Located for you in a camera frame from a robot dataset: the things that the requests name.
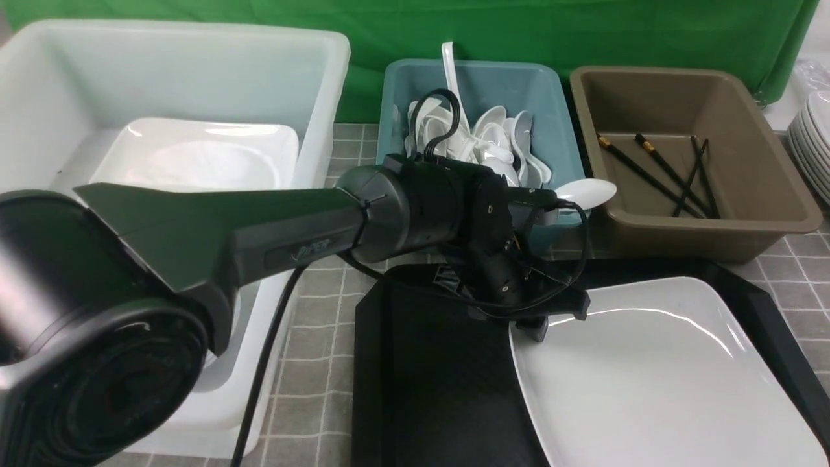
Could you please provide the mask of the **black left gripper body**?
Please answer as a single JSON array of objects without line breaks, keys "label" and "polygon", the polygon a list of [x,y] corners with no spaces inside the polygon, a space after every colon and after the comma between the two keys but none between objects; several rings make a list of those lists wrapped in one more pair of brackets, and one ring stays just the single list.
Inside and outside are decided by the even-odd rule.
[{"label": "black left gripper body", "polygon": [[590,298],[576,281],[590,259],[584,245],[575,269],[568,273],[530,252],[527,242],[512,240],[503,248],[441,248],[445,265],[458,284],[447,288],[453,300],[478,309],[494,322],[514,323],[536,342],[543,342],[552,316],[587,318]]}]

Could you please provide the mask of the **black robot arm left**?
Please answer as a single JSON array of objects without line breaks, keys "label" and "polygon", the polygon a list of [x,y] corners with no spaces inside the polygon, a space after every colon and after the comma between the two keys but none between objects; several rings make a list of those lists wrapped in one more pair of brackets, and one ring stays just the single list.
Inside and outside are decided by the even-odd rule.
[{"label": "black robot arm left", "polygon": [[309,264],[369,263],[438,248],[459,292],[402,289],[478,309],[545,336],[551,315],[583,321],[589,297],[530,252],[560,209],[548,189],[510,188],[489,168],[389,154],[335,188],[176,193],[94,183],[75,196],[2,194],[2,465],[95,466],[160,428],[230,342],[237,292],[285,271],[233,465],[279,323]]}]

